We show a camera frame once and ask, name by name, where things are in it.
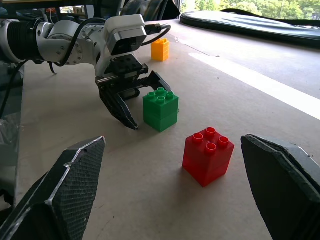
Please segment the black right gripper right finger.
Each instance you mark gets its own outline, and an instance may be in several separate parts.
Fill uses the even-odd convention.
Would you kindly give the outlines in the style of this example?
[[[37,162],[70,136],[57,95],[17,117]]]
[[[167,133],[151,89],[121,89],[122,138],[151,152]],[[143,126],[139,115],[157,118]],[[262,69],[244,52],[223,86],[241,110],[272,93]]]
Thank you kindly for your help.
[[[320,166],[300,146],[261,135],[241,137],[255,204],[274,240],[320,238]]]

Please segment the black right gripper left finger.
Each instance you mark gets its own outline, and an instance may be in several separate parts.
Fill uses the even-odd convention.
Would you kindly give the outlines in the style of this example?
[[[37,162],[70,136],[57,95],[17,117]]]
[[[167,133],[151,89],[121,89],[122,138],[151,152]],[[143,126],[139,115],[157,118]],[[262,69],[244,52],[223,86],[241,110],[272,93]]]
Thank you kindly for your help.
[[[97,194],[106,140],[65,149],[0,227],[2,240],[81,240]]]

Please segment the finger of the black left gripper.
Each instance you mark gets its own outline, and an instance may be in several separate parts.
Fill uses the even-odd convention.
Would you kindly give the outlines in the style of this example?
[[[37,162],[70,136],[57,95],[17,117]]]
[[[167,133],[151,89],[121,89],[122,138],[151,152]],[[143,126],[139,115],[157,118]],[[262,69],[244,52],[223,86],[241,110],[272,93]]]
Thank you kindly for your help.
[[[172,89],[168,83],[155,71],[152,71],[147,77],[147,85],[154,91],[156,91],[158,88],[164,88],[165,91],[172,92]]]
[[[139,126],[135,122],[127,104],[119,93],[108,86],[99,86],[99,96],[111,115],[120,121],[125,127],[137,130]]]

